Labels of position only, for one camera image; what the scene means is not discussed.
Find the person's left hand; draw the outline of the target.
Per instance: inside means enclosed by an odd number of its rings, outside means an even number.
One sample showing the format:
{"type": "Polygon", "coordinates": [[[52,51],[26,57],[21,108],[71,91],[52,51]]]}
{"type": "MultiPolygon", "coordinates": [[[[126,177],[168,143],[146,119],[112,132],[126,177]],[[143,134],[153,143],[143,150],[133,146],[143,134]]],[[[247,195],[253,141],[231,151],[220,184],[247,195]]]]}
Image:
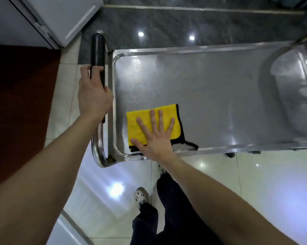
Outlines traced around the person's left hand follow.
{"type": "Polygon", "coordinates": [[[103,66],[93,66],[90,81],[79,79],[78,105],[80,115],[89,118],[95,124],[101,123],[113,107],[114,95],[101,82],[100,73],[103,73],[103,71],[103,66]]]}

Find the person's right hand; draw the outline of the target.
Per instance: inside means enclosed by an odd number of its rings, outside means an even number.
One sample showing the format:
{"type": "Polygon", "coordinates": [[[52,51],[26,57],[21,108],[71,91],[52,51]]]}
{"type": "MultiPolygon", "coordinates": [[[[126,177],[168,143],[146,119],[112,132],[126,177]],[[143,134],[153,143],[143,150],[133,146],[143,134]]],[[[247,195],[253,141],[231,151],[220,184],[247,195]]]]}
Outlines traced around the person's right hand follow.
{"type": "Polygon", "coordinates": [[[161,165],[165,165],[166,163],[173,161],[176,158],[176,154],[172,150],[172,144],[170,141],[171,136],[167,136],[164,129],[163,111],[159,110],[158,114],[159,121],[157,122],[156,134],[149,131],[148,127],[143,123],[140,117],[136,119],[137,124],[147,139],[146,149],[140,152],[149,159],[156,161],[161,165]]]}

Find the person's right forearm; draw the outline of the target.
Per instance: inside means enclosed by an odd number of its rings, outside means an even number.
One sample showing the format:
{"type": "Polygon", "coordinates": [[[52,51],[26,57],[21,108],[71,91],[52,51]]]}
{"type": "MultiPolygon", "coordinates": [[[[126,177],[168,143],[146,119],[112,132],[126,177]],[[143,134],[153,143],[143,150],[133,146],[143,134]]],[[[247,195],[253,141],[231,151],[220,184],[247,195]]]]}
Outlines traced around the person's right forearm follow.
{"type": "Polygon", "coordinates": [[[307,245],[307,161],[294,152],[240,154],[241,194],[173,152],[155,160],[225,245],[307,245]]]}

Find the person's left white shoe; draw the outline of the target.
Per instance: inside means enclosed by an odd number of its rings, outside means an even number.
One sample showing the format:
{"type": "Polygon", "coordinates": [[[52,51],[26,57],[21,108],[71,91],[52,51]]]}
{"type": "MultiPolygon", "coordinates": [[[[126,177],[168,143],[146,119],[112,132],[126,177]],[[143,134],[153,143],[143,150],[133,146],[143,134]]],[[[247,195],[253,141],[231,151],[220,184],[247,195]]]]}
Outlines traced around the person's left white shoe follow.
{"type": "Polygon", "coordinates": [[[144,187],[136,189],[134,192],[134,201],[139,210],[142,204],[149,203],[149,194],[144,187]]]}

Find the person's left forearm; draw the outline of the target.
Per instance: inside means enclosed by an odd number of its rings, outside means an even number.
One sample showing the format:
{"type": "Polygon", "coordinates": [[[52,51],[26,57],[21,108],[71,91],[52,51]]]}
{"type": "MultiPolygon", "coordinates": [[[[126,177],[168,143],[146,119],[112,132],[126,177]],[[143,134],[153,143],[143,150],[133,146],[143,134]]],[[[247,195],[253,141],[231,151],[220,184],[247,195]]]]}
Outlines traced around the person's left forearm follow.
{"type": "Polygon", "coordinates": [[[104,112],[82,113],[0,185],[0,245],[45,245],[104,112]]]}

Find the black foam handle grip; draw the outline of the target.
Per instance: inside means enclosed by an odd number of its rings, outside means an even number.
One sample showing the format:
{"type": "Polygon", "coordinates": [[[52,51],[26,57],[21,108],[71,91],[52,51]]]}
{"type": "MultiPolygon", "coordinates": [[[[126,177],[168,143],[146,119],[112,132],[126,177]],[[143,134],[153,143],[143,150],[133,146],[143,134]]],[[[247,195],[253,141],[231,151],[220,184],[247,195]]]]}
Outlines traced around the black foam handle grip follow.
{"type": "Polygon", "coordinates": [[[106,39],[102,31],[97,31],[91,37],[90,77],[92,77],[93,66],[105,67],[105,62],[106,62],[106,39]]]}

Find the metal floor threshold strip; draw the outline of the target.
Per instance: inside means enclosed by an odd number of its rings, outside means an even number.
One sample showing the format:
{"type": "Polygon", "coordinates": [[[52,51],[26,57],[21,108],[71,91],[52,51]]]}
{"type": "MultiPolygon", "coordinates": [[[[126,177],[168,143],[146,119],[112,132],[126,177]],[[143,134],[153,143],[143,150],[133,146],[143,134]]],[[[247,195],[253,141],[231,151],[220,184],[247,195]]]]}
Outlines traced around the metal floor threshold strip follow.
{"type": "Polygon", "coordinates": [[[104,4],[103,8],[118,9],[143,9],[143,10],[175,10],[175,11],[200,11],[200,12],[225,12],[225,13],[250,13],[273,15],[304,15],[306,11],[285,9],[227,9],[227,8],[198,8],[198,7],[170,7],[170,6],[143,6],[143,5],[117,5],[104,4]]]}

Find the dark red floor mat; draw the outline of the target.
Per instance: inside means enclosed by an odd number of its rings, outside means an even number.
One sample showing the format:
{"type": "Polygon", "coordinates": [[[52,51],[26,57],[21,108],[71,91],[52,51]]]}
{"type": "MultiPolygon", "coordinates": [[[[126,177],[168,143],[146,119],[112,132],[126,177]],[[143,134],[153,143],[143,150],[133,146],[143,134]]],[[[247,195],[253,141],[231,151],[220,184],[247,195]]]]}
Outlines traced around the dark red floor mat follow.
{"type": "Polygon", "coordinates": [[[61,51],[0,45],[0,185],[42,150],[61,51]]]}

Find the white cabinet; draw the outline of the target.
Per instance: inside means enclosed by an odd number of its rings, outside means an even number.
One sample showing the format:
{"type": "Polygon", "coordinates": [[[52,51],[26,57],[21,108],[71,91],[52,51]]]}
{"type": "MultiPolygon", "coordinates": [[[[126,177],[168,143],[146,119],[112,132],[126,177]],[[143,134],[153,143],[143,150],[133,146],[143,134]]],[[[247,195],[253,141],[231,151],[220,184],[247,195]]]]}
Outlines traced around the white cabinet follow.
{"type": "Polygon", "coordinates": [[[0,45],[64,48],[103,4],[103,0],[0,0],[0,45]]]}

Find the person's white shoe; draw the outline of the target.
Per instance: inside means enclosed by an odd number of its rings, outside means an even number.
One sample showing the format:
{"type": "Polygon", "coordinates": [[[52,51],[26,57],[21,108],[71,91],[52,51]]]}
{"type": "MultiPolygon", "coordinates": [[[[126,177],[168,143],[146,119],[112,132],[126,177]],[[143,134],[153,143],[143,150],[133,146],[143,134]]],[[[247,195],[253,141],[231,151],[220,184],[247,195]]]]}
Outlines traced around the person's white shoe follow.
{"type": "Polygon", "coordinates": [[[134,192],[134,201],[139,210],[142,204],[149,203],[149,194],[144,187],[136,189],[134,192]]]}
{"type": "Polygon", "coordinates": [[[160,174],[160,177],[164,174],[168,174],[168,172],[159,163],[157,163],[157,167],[158,167],[158,172],[160,174]]]}

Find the dark trousers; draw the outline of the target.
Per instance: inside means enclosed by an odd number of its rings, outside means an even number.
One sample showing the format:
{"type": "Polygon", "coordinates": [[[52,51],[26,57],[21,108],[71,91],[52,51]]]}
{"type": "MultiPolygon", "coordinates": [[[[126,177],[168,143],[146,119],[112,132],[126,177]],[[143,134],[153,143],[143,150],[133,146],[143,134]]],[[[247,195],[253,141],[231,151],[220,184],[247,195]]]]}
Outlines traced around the dark trousers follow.
{"type": "Polygon", "coordinates": [[[164,229],[157,232],[158,210],[144,203],[132,221],[130,245],[223,245],[169,174],[162,175],[156,187],[165,208],[164,229]]]}

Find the yellow microfibre cloth black trim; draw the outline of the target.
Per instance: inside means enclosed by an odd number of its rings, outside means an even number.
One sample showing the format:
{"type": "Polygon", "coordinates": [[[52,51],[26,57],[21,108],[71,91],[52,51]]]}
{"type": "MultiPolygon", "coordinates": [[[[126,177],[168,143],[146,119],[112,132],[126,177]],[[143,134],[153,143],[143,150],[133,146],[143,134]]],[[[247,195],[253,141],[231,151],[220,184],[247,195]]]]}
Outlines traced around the yellow microfibre cloth black trim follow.
{"type": "MultiPolygon", "coordinates": [[[[172,119],[174,119],[174,126],[171,132],[171,144],[185,144],[191,148],[198,150],[198,145],[185,140],[183,126],[179,114],[178,104],[167,105],[163,107],[154,108],[156,121],[159,122],[159,110],[163,112],[164,130],[167,131],[172,119]]],[[[139,140],[143,145],[147,145],[145,134],[139,127],[136,119],[141,118],[145,126],[152,131],[150,110],[131,111],[126,114],[127,116],[127,132],[128,144],[131,152],[138,152],[139,149],[131,143],[131,139],[139,140]]]]}

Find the person's right white shoe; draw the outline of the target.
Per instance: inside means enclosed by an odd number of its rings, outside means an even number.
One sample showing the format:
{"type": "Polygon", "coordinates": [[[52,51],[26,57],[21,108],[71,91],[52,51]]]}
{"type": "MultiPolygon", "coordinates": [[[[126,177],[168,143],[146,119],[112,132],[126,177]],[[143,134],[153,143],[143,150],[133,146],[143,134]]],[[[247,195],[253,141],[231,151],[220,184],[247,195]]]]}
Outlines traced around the person's right white shoe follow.
{"type": "Polygon", "coordinates": [[[157,167],[158,167],[158,172],[160,174],[160,177],[164,174],[168,174],[168,172],[159,163],[157,163],[157,167]]]}

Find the stainless steel cart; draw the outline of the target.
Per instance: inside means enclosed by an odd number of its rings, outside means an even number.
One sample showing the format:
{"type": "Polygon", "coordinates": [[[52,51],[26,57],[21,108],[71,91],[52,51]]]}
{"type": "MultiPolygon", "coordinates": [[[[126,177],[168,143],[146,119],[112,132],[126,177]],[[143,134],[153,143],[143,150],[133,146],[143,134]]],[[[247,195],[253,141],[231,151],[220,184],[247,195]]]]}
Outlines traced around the stainless steel cart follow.
{"type": "Polygon", "coordinates": [[[147,160],[128,145],[126,113],[178,104],[185,140],[179,156],[307,149],[307,35],[291,42],[109,50],[115,99],[91,139],[95,163],[107,168],[147,160]]]}

